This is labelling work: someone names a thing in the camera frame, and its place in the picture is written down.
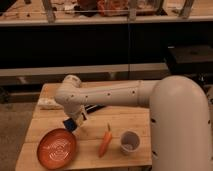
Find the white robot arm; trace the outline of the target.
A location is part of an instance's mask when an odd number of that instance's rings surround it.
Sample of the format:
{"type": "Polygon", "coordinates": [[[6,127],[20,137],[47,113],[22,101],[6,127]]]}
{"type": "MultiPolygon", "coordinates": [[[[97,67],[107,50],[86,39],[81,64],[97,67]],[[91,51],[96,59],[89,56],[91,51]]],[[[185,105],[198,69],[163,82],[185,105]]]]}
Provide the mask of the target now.
{"type": "Polygon", "coordinates": [[[152,171],[213,171],[208,98],[185,76],[84,88],[68,75],[54,96],[75,118],[83,105],[134,106],[150,111],[152,171]]]}

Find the white gripper body with blue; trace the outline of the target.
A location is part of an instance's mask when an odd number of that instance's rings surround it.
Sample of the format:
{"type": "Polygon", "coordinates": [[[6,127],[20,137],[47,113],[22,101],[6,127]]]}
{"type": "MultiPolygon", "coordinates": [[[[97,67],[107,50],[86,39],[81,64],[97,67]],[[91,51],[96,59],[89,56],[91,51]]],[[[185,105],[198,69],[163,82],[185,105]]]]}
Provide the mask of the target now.
{"type": "Polygon", "coordinates": [[[87,111],[84,107],[81,107],[76,112],[66,111],[65,114],[67,115],[67,119],[63,121],[63,125],[69,132],[75,131],[87,120],[87,111]]]}

